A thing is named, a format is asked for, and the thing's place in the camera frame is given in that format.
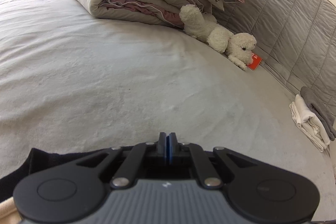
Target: white plush toy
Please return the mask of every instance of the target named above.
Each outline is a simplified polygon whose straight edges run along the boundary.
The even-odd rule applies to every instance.
[[[219,25],[213,15],[204,14],[192,4],[181,8],[180,18],[184,23],[184,31],[193,38],[207,43],[219,53],[225,52],[228,59],[246,70],[246,64],[253,62],[252,52],[257,41],[248,33],[233,34]]]

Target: white logo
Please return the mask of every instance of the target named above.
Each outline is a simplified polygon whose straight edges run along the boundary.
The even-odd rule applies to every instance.
[[[168,188],[169,186],[171,186],[171,183],[167,181],[166,183],[163,183],[162,186]]]

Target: quilted fabric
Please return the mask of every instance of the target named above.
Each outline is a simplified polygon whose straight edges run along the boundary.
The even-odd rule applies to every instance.
[[[262,66],[291,92],[310,87],[336,115],[336,7],[328,0],[245,0],[213,11],[257,39]]]

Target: bed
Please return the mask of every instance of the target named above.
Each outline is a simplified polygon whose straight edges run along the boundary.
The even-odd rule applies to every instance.
[[[294,95],[179,29],[97,19],[76,0],[0,0],[0,177],[36,147],[68,153],[157,140],[225,146],[299,173],[336,219],[332,164],[296,128]]]

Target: black cloth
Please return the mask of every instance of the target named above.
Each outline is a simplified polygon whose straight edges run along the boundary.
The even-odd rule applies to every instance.
[[[72,160],[93,154],[96,151],[86,153],[56,154],[47,153],[42,150],[32,148],[25,162],[14,172],[0,179],[0,202],[13,196],[15,186],[26,176],[57,165],[61,165]]]

